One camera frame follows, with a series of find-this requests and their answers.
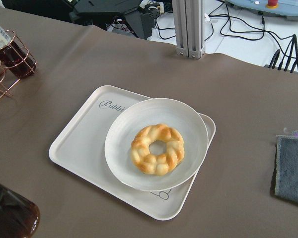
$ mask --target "dark bottle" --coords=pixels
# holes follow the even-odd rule
[[[39,208],[0,184],[0,238],[29,238],[40,220]]]
[[[0,60],[18,78],[35,71],[35,63],[19,45],[0,27]]]

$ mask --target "blue device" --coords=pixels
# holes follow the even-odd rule
[[[278,0],[274,8],[267,7],[268,0],[225,0],[233,7],[246,8],[259,15],[284,16],[287,20],[298,20],[298,0]]]

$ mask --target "round plate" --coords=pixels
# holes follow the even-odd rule
[[[181,133],[185,156],[166,175],[147,175],[133,164],[130,146],[142,128],[159,123],[167,124]],[[208,143],[206,126],[190,106],[173,99],[148,99],[132,105],[113,122],[105,141],[105,157],[109,169],[122,183],[142,191],[160,191],[188,180],[202,164]]]

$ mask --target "brown table surface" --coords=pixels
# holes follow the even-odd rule
[[[0,8],[38,61],[0,101],[0,182],[35,202],[34,237],[297,237],[298,205],[272,193],[276,135],[298,129],[298,76]],[[113,85],[180,100],[217,132],[187,200],[157,221],[54,164],[51,143],[90,94]]]

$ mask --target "folded cloth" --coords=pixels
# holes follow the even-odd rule
[[[277,136],[275,195],[298,203],[298,131]]]

